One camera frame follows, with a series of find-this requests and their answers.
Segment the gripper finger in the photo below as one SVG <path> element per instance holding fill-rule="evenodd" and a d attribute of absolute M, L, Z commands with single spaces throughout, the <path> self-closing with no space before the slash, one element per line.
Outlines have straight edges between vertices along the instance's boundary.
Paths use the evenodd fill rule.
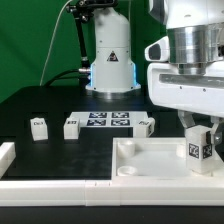
<path fill-rule="evenodd" d="M 212 117 L 211 122 L 213 124 L 210 131 L 211 142 L 213 144 L 220 144 L 222 142 L 223 119 L 220 117 Z"/>
<path fill-rule="evenodd" d="M 179 111 L 178 117 L 185 129 L 193 127 L 194 126 L 194 119 L 191 112 L 187 111 Z"/>

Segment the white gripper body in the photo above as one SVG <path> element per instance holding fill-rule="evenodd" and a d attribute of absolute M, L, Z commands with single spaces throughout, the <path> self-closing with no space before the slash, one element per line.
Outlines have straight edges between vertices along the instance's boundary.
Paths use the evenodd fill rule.
<path fill-rule="evenodd" d="M 224 61 L 209 64 L 200 76 L 180 75 L 169 63 L 151 63 L 147 79 L 154 105 L 224 118 Z"/>

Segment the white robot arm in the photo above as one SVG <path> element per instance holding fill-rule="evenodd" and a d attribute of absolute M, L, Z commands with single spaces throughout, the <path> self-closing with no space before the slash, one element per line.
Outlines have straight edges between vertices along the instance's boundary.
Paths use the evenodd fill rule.
<path fill-rule="evenodd" d="M 194 113 L 210 116 L 206 138 L 218 144 L 224 127 L 224 0 L 148 0 L 148 13 L 135 31 L 148 43 L 151 102 L 176 109 L 187 130 L 195 126 Z M 86 89 L 107 97 L 139 89 L 129 21 L 100 5 L 94 22 L 96 58 Z"/>

